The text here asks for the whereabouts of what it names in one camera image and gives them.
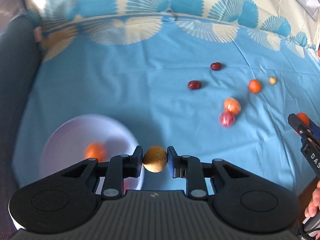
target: screw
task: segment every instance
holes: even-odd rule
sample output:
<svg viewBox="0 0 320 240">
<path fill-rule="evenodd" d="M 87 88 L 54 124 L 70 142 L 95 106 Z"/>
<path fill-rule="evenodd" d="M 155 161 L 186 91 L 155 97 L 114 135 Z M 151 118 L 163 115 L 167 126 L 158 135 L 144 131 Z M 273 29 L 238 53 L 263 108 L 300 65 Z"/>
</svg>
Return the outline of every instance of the screw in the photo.
<svg viewBox="0 0 320 240">
<path fill-rule="evenodd" d="M 200 198 L 200 197 L 205 197 L 207 193 L 202 189 L 194 189 L 193 191 L 191 191 L 191 195 L 193 197 Z"/>
<path fill-rule="evenodd" d="M 119 191 L 116 190 L 115 188 L 108 188 L 103 191 L 103 194 L 106 197 L 115 197 L 119 195 Z"/>
</svg>

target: orange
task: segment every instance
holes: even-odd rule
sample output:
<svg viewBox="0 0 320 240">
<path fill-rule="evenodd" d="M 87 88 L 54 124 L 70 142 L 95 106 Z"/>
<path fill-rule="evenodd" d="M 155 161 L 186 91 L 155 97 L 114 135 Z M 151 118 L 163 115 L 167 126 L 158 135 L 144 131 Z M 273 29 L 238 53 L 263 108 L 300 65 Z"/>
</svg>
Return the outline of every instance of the orange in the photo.
<svg viewBox="0 0 320 240">
<path fill-rule="evenodd" d="M 304 123 L 304 125 L 306 127 L 309 127 L 310 120 L 309 120 L 309 117 L 305 113 L 298 113 L 298 114 L 296 114 L 296 116 L 301 120 L 301 122 Z"/>
<path fill-rule="evenodd" d="M 227 98 L 224 100 L 223 108 L 225 111 L 230 112 L 234 115 L 237 115 L 241 111 L 241 106 L 237 100 L 234 98 Z"/>
<path fill-rule="evenodd" d="M 252 92 L 252 93 L 259 93 L 261 91 L 261 88 L 262 88 L 262 85 L 261 83 L 256 80 L 256 79 L 252 79 L 250 82 L 249 82 L 249 90 Z"/>
<path fill-rule="evenodd" d="M 84 158 L 96 158 L 99 162 L 104 162 L 107 157 L 107 151 L 103 144 L 93 142 L 88 145 L 84 152 Z"/>
</svg>

